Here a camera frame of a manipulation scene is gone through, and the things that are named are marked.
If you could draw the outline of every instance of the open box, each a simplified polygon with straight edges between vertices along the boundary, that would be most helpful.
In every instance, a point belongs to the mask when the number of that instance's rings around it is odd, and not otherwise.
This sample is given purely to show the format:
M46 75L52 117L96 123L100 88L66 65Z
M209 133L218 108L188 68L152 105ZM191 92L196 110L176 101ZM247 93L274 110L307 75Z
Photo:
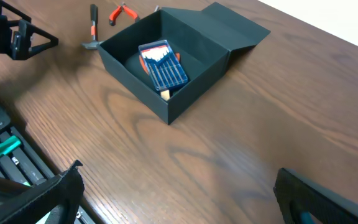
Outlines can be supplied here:
M256 46L269 30L213 3L202 11L165 8L98 46L106 70L164 122L170 124L226 72L233 51ZM139 62L138 46L168 40L181 55L188 83L161 98Z

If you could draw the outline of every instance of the pliers handle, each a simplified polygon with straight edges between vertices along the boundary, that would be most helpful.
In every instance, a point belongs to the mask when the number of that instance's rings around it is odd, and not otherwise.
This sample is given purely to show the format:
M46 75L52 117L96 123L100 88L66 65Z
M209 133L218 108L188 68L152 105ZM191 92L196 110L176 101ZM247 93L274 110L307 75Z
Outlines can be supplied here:
M111 14L109 17L109 23L110 25L114 26L116 25L116 19L117 17L120 15L121 11L124 11L126 14L128 14L129 16L131 16L135 22L139 21L140 18L139 16L136 14L135 11L133 11L132 9L129 9L125 3L122 3L121 6L118 6Z

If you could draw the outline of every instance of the table surface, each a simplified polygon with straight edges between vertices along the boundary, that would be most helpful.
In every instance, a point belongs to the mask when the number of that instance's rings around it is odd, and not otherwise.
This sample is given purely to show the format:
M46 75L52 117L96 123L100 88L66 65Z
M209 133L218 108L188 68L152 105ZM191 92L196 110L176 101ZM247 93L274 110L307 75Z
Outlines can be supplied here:
M283 223L272 187L287 167L358 203L358 47L256 0L221 4L271 30L167 126L105 71L89 42L119 1L10 0L60 39L24 62L0 55L0 97L106 223ZM202 10L211 1L165 1ZM128 1L145 17L160 1Z

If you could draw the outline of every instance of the hammer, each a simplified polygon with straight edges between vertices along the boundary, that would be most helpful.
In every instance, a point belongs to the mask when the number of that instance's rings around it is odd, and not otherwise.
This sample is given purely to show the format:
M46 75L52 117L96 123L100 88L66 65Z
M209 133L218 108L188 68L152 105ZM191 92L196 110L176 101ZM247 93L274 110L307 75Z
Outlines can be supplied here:
M95 4L91 5L91 35L92 35L92 42L90 43L82 43L86 49L96 49L98 44L103 43L103 41L98 41L98 7Z

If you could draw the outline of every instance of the box flap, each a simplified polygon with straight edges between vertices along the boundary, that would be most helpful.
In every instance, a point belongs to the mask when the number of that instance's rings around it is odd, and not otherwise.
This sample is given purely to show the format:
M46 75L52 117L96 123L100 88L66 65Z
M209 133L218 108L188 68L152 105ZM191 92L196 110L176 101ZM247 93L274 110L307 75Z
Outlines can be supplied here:
M270 33L269 30L216 2L202 11L167 7L162 10L229 51L255 46Z

